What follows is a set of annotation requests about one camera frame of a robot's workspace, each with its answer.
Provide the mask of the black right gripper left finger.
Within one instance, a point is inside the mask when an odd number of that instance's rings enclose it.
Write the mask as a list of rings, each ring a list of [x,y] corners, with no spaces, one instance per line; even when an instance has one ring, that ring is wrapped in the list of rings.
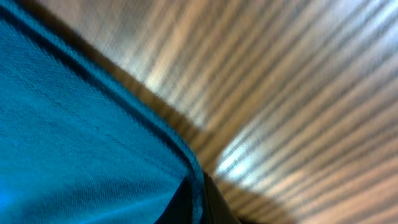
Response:
[[[184,178],[155,224],[192,224],[192,187]]]

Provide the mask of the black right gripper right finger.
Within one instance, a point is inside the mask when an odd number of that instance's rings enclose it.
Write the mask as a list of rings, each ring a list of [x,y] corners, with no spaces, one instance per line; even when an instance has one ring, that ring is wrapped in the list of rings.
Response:
[[[203,224],[241,224],[232,213],[229,205],[216,186],[214,180],[206,173],[203,191]]]

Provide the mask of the blue polo shirt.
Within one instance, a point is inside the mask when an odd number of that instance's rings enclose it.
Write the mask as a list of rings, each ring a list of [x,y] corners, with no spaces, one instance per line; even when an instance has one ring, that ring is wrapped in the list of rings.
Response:
[[[155,223],[204,177],[150,108],[18,2],[1,2],[1,222]]]

